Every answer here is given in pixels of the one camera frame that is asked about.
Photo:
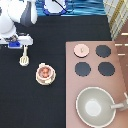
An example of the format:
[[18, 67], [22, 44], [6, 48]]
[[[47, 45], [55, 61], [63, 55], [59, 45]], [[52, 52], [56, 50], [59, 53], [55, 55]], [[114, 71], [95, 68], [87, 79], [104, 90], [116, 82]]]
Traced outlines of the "white gripper blue trim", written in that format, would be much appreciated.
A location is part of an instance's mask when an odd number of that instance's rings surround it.
[[7, 45], [8, 47], [22, 47], [23, 45], [32, 45], [33, 39], [29, 36], [19, 36], [14, 40], [5, 40], [0, 37], [0, 45]]

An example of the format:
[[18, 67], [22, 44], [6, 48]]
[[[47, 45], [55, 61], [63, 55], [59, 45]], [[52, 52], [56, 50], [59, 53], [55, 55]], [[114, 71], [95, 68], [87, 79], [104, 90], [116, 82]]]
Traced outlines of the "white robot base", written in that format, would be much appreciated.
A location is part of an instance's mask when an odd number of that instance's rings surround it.
[[44, 13], [46, 15], [62, 15], [66, 12], [66, 0], [45, 0]]

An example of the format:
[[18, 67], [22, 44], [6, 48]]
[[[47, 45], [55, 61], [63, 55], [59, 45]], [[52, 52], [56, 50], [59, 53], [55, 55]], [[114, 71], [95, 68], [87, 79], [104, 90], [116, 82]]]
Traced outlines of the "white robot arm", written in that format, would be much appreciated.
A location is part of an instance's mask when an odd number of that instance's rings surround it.
[[13, 48], [32, 45], [29, 34], [17, 34], [15, 22], [29, 27], [37, 17], [36, 0], [0, 0], [0, 44]]

